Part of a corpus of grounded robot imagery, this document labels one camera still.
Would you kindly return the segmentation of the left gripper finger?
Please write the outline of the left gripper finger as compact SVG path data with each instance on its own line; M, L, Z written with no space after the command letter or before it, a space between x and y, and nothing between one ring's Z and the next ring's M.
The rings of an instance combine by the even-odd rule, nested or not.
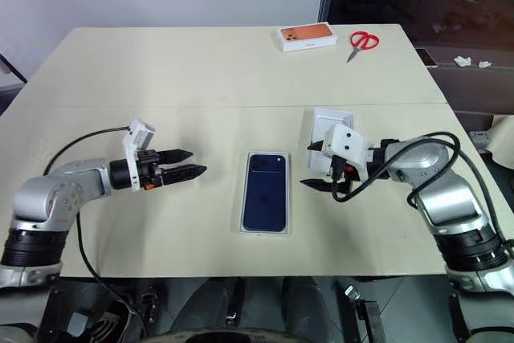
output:
M172 169L164 169L161 174L162 184L167 186L193 180L206 172L206 170L206 166L195 164L186 164Z
M164 150L157 153L160 165L171 165L185 161L193 154L183 149Z

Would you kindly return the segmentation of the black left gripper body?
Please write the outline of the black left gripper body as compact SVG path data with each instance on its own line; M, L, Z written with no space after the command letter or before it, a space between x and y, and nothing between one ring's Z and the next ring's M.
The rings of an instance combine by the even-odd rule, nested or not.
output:
M137 172L140 185L144 190L151 190L164 185L160 167L163 158L163 151L150 149L137 152Z

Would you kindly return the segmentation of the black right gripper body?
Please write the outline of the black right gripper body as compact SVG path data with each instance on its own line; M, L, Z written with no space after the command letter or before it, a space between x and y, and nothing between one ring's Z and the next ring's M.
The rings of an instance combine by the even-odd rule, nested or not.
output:
M349 194L353 183L360 181L356 168L341 157L332 158L331 168L334 194Z

